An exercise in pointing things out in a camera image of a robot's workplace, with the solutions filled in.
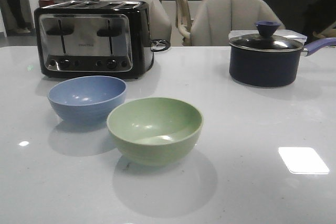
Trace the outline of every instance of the toaster knob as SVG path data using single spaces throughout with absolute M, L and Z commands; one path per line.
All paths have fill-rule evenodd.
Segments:
M 68 59 L 60 59 L 59 60 L 59 67 L 61 69 L 68 68 L 70 66 L 70 60 Z
M 117 66 L 117 62 L 115 60 L 108 60 L 107 61 L 107 67 L 109 69 L 114 69 Z

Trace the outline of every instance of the glass lid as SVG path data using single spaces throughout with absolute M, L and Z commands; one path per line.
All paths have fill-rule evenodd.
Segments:
M 303 44 L 299 41 L 277 35 L 263 37 L 260 34 L 248 34 L 233 37 L 229 43 L 237 48 L 265 52 L 291 52 L 303 48 Z

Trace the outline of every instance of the table surface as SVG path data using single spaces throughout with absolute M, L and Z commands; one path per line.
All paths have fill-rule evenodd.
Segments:
M 335 53 L 301 58 L 282 88 L 234 81 L 229 47 L 155 54 L 127 101 L 176 98 L 204 116 L 195 148 L 155 168 L 129 163 L 104 124 L 53 112 L 46 95 L 62 79 L 41 74 L 36 47 L 0 48 L 0 223 L 335 223 Z M 291 173 L 280 147 L 312 148 L 330 171 Z

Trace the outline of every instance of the saucepan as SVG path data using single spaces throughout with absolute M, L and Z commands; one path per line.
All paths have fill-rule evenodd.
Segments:
M 273 35 L 277 22 L 256 23 L 258 34 L 233 37 L 229 40 L 231 56 L 229 73 L 235 80 L 259 87 L 282 87 L 295 81 L 301 56 L 308 56 L 322 47 L 336 45 L 336 38 L 301 42 Z

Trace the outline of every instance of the stainless steel toaster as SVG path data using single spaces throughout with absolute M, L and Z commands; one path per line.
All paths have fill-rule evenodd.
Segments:
M 68 1 L 35 10 L 40 67 L 49 77 L 138 78 L 154 62 L 145 2 Z

